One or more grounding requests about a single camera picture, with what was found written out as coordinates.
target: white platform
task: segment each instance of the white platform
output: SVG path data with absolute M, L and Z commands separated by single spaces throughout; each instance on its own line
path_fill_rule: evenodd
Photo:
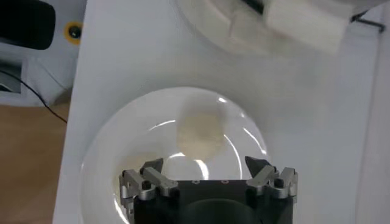
M 88 1 L 53 223 L 82 223 L 80 167 L 102 125 L 174 86 L 219 92 L 254 118 L 273 163 L 300 173 L 297 223 L 355 223 L 379 44 L 377 29 L 352 24 L 337 57 L 243 57 L 195 32 L 173 0 Z

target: white table surface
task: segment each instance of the white table surface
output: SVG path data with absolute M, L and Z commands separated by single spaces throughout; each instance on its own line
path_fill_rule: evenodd
M 376 29 L 352 24 L 337 57 L 243 57 L 202 38 L 173 0 L 89 0 L 53 223 L 82 223 L 79 172 L 105 122 L 175 86 L 217 91 L 254 118 L 272 162 L 300 173 L 298 223 L 355 223 L 377 47 Z
M 390 27 L 390 3 L 383 22 Z M 366 148 L 361 169 L 357 224 L 388 223 L 390 220 L 390 32 L 380 38 L 377 72 L 371 100 Z

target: dough ball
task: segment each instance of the dough ball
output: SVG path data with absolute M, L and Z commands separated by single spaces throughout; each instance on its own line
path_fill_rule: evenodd
M 219 116 L 196 114 L 185 117 L 177 127 L 177 146 L 191 159 L 205 161 L 217 154 L 224 143 L 224 129 Z

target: bolt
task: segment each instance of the bolt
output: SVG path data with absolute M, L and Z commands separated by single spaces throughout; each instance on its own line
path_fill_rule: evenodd
M 78 26 L 71 26 L 68 32 L 69 35 L 74 39 L 79 39 L 81 37 L 81 28 Z
M 274 180 L 274 186 L 275 186 L 276 188 L 283 188 L 284 185 L 285 185 L 285 182 L 284 182 L 282 179 L 276 178 L 276 179 Z
M 146 191 L 146 190 L 150 190 L 151 188 L 152 188 L 152 184 L 150 181 L 146 180 L 142 182 L 142 190 Z

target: wooden floor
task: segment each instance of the wooden floor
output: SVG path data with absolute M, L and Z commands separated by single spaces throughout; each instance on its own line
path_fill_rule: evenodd
M 45 108 L 0 106 L 0 224 L 52 222 L 65 130 Z

